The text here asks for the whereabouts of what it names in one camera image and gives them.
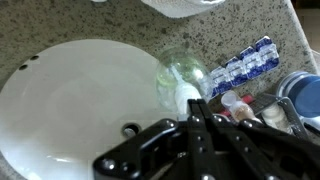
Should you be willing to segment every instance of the cluttered countertop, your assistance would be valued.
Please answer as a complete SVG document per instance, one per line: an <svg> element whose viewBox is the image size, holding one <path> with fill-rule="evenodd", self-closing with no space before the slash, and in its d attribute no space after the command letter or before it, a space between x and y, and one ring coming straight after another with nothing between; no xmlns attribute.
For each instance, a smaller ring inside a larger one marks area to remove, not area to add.
<svg viewBox="0 0 320 180"><path fill-rule="evenodd" d="M273 92L289 73L316 73L315 62L289 0L228 0L211 11L167 18L140 1L0 0L0 85L24 61L63 42L109 39L131 44L158 57L168 47L192 50L209 70L268 35L281 64L236 88L239 94ZM0 179L20 179L1 158Z"/></svg>

